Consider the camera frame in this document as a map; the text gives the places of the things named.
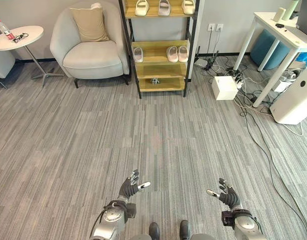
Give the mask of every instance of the air purifier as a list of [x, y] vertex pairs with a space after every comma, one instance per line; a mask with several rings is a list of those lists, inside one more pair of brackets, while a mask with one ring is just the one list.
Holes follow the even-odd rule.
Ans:
[[307, 68], [270, 107], [279, 124], [296, 125], [307, 117]]

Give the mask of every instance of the white wall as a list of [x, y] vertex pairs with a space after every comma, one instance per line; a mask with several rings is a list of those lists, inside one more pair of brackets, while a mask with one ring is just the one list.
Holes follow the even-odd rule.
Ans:
[[[291, 0], [206, 1], [198, 40], [200, 53], [207, 53], [210, 37], [210, 31], [207, 31], [208, 24], [224, 24], [216, 51], [219, 50], [220, 53], [238, 53], [252, 24], [254, 12], [276, 12], [278, 8], [286, 9], [290, 2]], [[261, 29], [258, 28], [247, 52], [250, 51], [250, 46], [253, 45], [260, 32]], [[218, 34], [216, 31], [212, 33], [209, 53], [214, 50]]]
[[[42, 26], [44, 35], [30, 44], [29, 48], [37, 59], [53, 58], [49, 44], [57, 17], [66, 7], [79, 1], [81, 0], [0, 0], [0, 19], [10, 29], [27, 25]], [[118, 0], [107, 1], [118, 6]], [[22, 48], [13, 53], [16, 58], [31, 59]]]
[[[50, 39], [56, 19], [66, 7], [80, 0], [0, 0], [0, 18], [10, 28], [26, 25], [39, 25], [44, 28], [44, 36], [29, 47], [38, 59], [52, 58], [49, 50]], [[107, 0], [118, 6], [118, 0]], [[200, 53], [207, 52], [209, 23], [224, 24], [218, 50], [221, 53], [240, 51], [243, 39], [253, 19], [253, 12], [276, 12], [278, 7], [287, 8], [291, 0], [201, 0], [205, 1], [199, 31]], [[186, 21], [182, 18], [134, 20], [135, 39], [176, 40], [184, 37]], [[211, 49], [217, 34], [214, 32]], [[30, 59], [23, 49], [15, 56]]]

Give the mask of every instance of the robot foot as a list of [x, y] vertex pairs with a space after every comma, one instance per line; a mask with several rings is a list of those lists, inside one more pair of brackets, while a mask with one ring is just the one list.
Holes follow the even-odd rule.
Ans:
[[183, 220], [180, 223], [179, 235], [180, 235], [180, 240], [190, 239], [190, 224], [187, 220]]
[[159, 240], [160, 239], [160, 231], [159, 226], [157, 223], [152, 222], [149, 226], [149, 235], [152, 240]]

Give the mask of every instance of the round white table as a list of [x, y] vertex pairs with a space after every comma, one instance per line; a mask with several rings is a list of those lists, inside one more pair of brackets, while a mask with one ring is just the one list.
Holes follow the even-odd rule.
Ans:
[[42, 71], [42, 74], [38, 76], [34, 76], [31, 79], [37, 79], [42, 77], [42, 86], [44, 87], [45, 81], [47, 77], [54, 76], [54, 77], [62, 77], [63, 74], [55, 74], [46, 72], [42, 66], [39, 64], [37, 59], [34, 57], [32, 52], [29, 50], [27, 45], [37, 41], [44, 35], [44, 29], [41, 26], [21, 26], [15, 29], [11, 30], [12, 34], [16, 37], [19, 36], [22, 33], [28, 34], [27, 37], [24, 37], [20, 39], [17, 43], [15, 43], [12, 40], [9, 40], [4, 34], [0, 34], [0, 51], [8, 51], [13, 49], [18, 49], [21, 47], [24, 47], [28, 54], [31, 56], [34, 63], [37, 65], [37, 67]]

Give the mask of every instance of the beige pillow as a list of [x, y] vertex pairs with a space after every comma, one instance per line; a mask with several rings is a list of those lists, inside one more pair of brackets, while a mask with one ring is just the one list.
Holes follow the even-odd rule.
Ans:
[[109, 41], [105, 30], [102, 8], [70, 8], [70, 11], [78, 26], [82, 42]]

